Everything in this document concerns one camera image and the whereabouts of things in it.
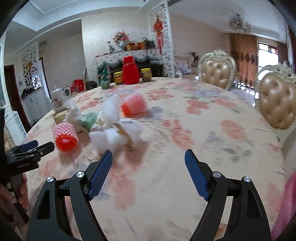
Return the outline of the white tissue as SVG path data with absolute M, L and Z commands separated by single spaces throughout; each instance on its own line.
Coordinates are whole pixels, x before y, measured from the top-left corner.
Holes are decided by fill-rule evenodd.
M 77 118 L 82 115 L 79 107 L 76 105 L 76 102 L 72 99 L 69 99 L 65 102 L 64 106 L 69 109 L 66 113 L 64 123 L 75 123 Z

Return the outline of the torn paper cup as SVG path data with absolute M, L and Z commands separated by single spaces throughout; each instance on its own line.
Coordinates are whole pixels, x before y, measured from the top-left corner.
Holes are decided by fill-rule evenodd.
M 114 122 L 113 126 L 117 132 L 123 137 L 123 146 L 129 150 L 135 150 L 140 142 L 140 137 L 144 128 L 142 124 L 131 118 L 121 118 Z

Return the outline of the white cabinet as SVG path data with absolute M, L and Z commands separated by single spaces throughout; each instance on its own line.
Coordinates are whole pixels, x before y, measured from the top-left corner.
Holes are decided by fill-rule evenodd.
M 43 87 L 26 96 L 22 100 L 22 104 L 31 126 L 52 110 L 50 100 Z

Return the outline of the pink flower bouquet vase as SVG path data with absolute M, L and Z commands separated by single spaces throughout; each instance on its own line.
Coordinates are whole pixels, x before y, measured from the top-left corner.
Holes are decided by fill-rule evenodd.
M 126 41 L 129 39 L 129 34 L 125 31 L 118 31 L 114 34 L 113 41 L 118 45 L 121 50 L 125 49 Z

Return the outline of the yellow cardboard box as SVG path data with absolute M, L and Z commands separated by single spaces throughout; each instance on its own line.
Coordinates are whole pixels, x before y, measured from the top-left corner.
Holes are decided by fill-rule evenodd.
M 69 110 L 64 110 L 62 112 L 56 113 L 56 115 L 54 116 L 54 121 L 57 125 L 62 123 L 66 119 L 68 111 Z

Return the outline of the floral tablecloth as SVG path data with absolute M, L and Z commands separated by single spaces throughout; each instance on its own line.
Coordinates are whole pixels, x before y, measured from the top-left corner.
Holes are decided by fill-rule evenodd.
M 271 231 L 280 213 L 284 189 L 284 159 L 280 141 L 256 109 L 235 94 L 196 80 L 155 78 L 148 83 L 112 85 L 77 94 L 82 114 L 98 113 L 90 129 L 71 123 L 79 143 L 69 152 L 56 148 L 44 156 L 39 168 L 27 174 L 29 214 L 48 177 L 71 178 L 85 171 L 101 156 L 89 133 L 117 129 L 107 127 L 102 118 L 103 104 L 117 94 L 122 101 L 140 92 L 147 111 L 131 118 L 144 128 L 135 150 L 122 146 L 113 155 L 112 166 L 100 193 L 90 201 L 106 240 L 191 240 L 207 202 L 192 182 L 185 165 L 191 149 L 199 161 L 227 178 L 253 181 L 263 203 Z M 46 114 L 28 133 L 28 140 L 40 144 L 52 141 L 55 113 Z M 82 240 L 70 197 L 66 210 L 75 240 Z M 221 240 L 229 219 L 232 197 L 227 197 L 224 213 L 214 240 Z

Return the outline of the black piano with lace cover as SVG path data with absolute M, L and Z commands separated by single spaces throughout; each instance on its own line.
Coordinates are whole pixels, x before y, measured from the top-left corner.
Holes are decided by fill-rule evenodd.
M 104 64 L 108 65 L 111 82 L 113 74 L 123 70 L 123 66 L 128 63 L 135 63 L 139 69 L 150 68 L 153 77 L 163 77 L 164 67 L 158 49 L 145 49 L 116 52 L 112 54 L 105 54 L 96 56 L 94 58 L 94 66 L 97 75 L 102 75 Z

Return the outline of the beige tufted chair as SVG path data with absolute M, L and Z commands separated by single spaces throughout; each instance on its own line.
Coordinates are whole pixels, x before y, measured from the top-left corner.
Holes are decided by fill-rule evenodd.
M 204 54 L 198 63 L 199 81 L 230 90 L 237 67 L 233 57 L 218 48 Z
M 287 130 L 295 122 L 295 73 L 286 61 L 266 65 L 256 74 L 256 107 L 276 130 Z

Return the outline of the chandelier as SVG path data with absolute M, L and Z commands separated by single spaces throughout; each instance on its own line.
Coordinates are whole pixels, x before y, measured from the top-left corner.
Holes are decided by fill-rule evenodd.
M 234 17 L 232 17 L 229 20 L 229 27 L 231 30 L 235 32 L 241 32 L 241 33 L 251 33 L 252 27 L 250 23 L 244 22 L 243 19 L 241 19 L 239 14 L 236 14 Z

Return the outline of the pink foam net orange liner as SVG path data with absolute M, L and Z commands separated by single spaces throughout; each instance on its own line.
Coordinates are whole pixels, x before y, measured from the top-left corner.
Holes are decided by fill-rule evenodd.
M 61 152 L 69 152 L 76 148 L 79 143 L 75 128 L 70 123 L 60 123 L 52 129 L 53 139 L 56 147 Z

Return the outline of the red gift bag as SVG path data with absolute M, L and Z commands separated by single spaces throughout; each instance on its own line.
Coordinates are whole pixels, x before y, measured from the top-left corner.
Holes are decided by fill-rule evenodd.
M 83 92 L 85 90 L 84 80 L 82 80 L 82 79 L 73 80 L 70 90 L 72 93 L 73 92 Z

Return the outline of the near beige tufted chair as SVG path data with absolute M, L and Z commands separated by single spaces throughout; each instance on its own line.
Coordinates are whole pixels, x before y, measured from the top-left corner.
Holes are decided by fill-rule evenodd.
M 266 65 L 256 74 L 256 107 L 276 130 L 287 130 L 295 122 L 295 73 L 286 61 Z

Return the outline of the dark contents glass jar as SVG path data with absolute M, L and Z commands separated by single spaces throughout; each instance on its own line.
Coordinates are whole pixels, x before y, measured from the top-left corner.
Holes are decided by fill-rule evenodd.
M 140 70 L 140 73 L 142 75 L 142 81 L 143 82 L 150 82 L 152 80 L 151 68 L 142 68 Z

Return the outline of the red thermos jug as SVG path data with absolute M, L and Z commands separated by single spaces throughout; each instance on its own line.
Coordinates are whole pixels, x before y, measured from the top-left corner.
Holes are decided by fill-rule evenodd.
M 133 56 L 126 56 L 123 59 L 123 83 L 125 85 L 139 83 L 139 69 Z

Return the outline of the teal ceramic vase bottle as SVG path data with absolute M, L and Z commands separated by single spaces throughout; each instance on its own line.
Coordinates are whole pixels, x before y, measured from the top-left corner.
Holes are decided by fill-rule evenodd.
M 110 87 L 110 71 L 106 62 L 103 63 L 103 70 L 101 73 L 101 89 L 108 89 Z

